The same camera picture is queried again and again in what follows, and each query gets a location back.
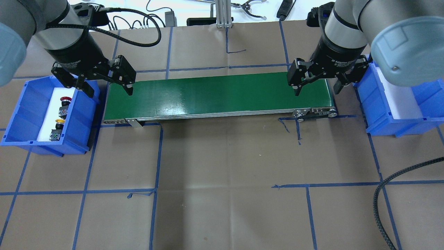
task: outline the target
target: black cable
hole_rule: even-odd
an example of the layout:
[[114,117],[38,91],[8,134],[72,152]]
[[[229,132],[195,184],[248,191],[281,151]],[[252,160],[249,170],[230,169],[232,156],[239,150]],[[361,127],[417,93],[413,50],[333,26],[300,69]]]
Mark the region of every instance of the black cable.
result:
[[131,24],[130,24],[125,18],[120,17],[120,16],[114,16],[114,17],[112,18],[112,21],[113,21],[113,23],[114,23],[115,29],[118,29],[118,28],[117,28],[117,24],[115,23],[115,18],[116,18],[116,17],[118,17],[118,18],[122,19],[123,21],[125,21],[125,23],[127,23],[127,25],[131,28]]
[[134,28],[134,24],[136,23],[136,22],[139,22],[139,24],[140,24],[140,27],[142,27],[143,25],[142,25],[142,23],[139,21],[139,20],[136,20],[136,21],[134,21],[133,22],[133,26],[132,26],[132,28]]
[[293,9],[294,4],[296,3],[296,0],[294,0],[293,4],[290,7],[290,10],[288,11],[288,14],[290,14],[291,10]]
[[121,40],[124,43],[131,44],[131,45],[134,45],[134,46],[139,46],[139,47],[152,47],[152,46],[155,46],[155,45],[159,44],[159,42],[160,42],[160,40],[162,38],[162,33],[160,32],[160,27],[156,23],[156,21],[151,16],[149,16],[148,14],[145,14],[142,11],[138,11],[138,10],[134,10],[134,9],[127,9],[127,8],[110,8],[110,9],[104,11],[104,12],[133,12],[133,13],[140,14],[142,16],[146,16],[149,20],[151,20],[151,22],[154,23],[154,26],[157,29],[157,34],[158,34],[157,40],[155,42],[153,42],[153,43],[142,44],[142,43],[138,43],[138,42],[134,42],[134,41],[128,40],[128,39],[126,39],[124,37],[118,36],[118,35],[116,35],[114,33],[111,33],[109,31],[106,31],[106,30],[98,28],[98,27],[88,26],[88,25],[79,25],[79,24],[54,24],[54,25],[47,25],[46,28],[79,28],[79,29],[94,30],[94,31],[97,31],[97,32],[109,35],[111,37],[114,37],[114,38],[116,38],[118,40]]
[[420,164],[416,164],[414,166],[405,168],[403,170],[400,170],[392,175],[390,175],[387,179],[385,179],[384,181],[382,181],[378,187],[375,190],[375,194],[373,195],[373,214],[375,216],[375,220],[376,220],[376,225],[378,226],[379,231],[382,234],[382,237],[384,238],[385,242],[387,242],[387,245],[390,247],[390,250],[396,250],[393,242],[390,240],[389,236],[387,235],[387,232],[385,231],[384,227],[382,226],[381,223],[381,219],[379,218],[379,211],[378,211],[378,196],[379,196],[379,192],[381,191],[381,189],[391,180],[393,180],[394,178],[407,173],[409,171],[421,168],[421,167],[425,167],[428,166],[430,164],[434,164],[434,163],[438,163],[444,161],[444,157],[440,157],[440,158],[436,158],[430,161],[425,161],[423,163]]
[[109,23],[108,23],[108,26],[109,25],[111,25],[111,27],[112,27],[112,30],[115,30],[115,27],[114,27],[114,25],[112,24],[112,22],[111,21],[109,21]]
[[158,9],[155,9],[155,10],[149,10],[149,9],[148,9],[148,4],[149,4],[150,2],[151,2],[151,0],[148,0],[147,7],[146,7],[146,9],[147,9],[148,12],[155,12],[155,11],[158,11],[158,10],[161,10],[161,9],[169,9],[170,11],[173,11],[173,9],[171,9],[170,7],[162,7],[162,8],[158,8]]
[[165,23],[163,22],[163,20],[162,20],[158,15],[156,15],[156,14],[148,14],[148,15],[151,16],[151,17],[155,17],[155,18],[159,19],[160,22],[162,23],[163,27],[165,27]]
[[159,19],[160,22],[162,23],[163,27],[166,27],[165,23],[163,22],[163,20],[158,15],[156,15],[156,14],[149,14],[149,16],[155,17],[155,18]]

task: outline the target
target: metal bracket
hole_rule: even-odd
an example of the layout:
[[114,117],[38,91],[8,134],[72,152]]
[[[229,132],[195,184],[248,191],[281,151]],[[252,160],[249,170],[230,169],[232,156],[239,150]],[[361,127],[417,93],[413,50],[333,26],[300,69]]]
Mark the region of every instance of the metal bracket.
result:
[[335,107],[295,109],[293,112],[293,117],[296,118],[298,122],[305,121],[309,118],[333,118],[335,116],[337,116]]
[[216,27],[231,28],[231,0],[216,0]]
[[131,125],[133,128],[140,128],[142,127],[142,124],[137,121],[136,119],[126,119],[126,121]]

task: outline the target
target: green conveyor belt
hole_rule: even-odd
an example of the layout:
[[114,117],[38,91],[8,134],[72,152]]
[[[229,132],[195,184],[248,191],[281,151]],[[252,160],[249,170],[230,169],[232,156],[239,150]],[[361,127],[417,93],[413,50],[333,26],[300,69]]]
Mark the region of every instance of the green conveyor belt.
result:
[[334,106],[326,80],[294,96],[286,72],[140,81],[128,96],[111,84],[104,121],[139,121],[292,112]]

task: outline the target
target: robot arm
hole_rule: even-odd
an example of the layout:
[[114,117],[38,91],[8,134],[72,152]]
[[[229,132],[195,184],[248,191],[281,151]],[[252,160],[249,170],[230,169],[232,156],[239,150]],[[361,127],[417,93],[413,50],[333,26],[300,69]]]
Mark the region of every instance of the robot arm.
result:
[[[67,0],[1,0],[0,1],[0,87],[7,84],[23,63],[32,36],[56,60],[51,72],[66,87],[83,90],[89,97],[94,90],[85,82],[103,79],[121,85],[132,95],[136,72],[119,55],[104,57],[89,34],[89,29],[108,33],[137,46],[150,47],[160,42],[157,23],[143,12],[120,8],[102,8],[88,4],[69,5]],[[107,12],[131,11],[145,15],[158,30],[158,39],[140,44],[106,32],[96,26],[108,24]]]
[[322,36],[308,62],[294,60],[287,75],[299,95],[319,78],[338,78],[338,94],[360,81],[368,66],[361,56],[367,44],[385,78],[415,86],[444,76],[444,1],[337,0],[314,8],[307,25]]

